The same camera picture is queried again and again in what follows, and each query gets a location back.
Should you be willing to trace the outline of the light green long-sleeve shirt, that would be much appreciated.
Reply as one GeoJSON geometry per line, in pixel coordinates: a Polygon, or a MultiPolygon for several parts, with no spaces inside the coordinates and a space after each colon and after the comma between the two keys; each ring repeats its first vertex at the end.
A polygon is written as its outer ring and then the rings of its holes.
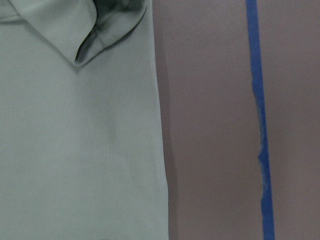
{"type": "Polygon", "coordinates": [[[166,240],[150,0],[0,3],[0,237],[166,240]]]}

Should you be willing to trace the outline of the blue tape line lengthwise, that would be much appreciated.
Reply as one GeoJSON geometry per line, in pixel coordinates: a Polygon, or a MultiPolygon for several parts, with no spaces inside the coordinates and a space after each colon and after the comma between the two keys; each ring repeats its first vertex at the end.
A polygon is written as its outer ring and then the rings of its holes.
{"type": "Polygon", "coordinates": [[[260,131],[260,150],[258,154],[258,161],[260,164],[262,179],[262,193],[260,200],[262,233],[264,240],[274,240],[275,225],[272,199],[272,181],[269,163],[269,146],[265,110],[265,92],[260,45],[258,3],[256,0],[246,0],[245,5],[250,51],[250,68],[252,74],[252,90],[257,107],[260,131]]]}

